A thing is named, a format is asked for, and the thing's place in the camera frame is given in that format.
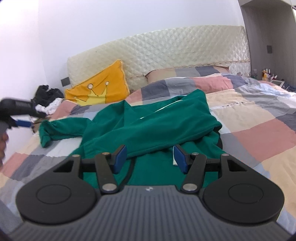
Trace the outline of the person's left hand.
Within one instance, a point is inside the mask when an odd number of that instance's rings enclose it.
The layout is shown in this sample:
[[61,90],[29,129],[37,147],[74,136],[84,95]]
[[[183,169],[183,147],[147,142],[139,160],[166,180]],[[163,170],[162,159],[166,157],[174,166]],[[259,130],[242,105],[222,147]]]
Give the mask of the person's left hand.
[[4,132],[1,135],[1,139],[0,139],[0,166],[3,165],[3,159],[5,158],[6,154],[6,143],[9,140],[8,134],[6,132]]

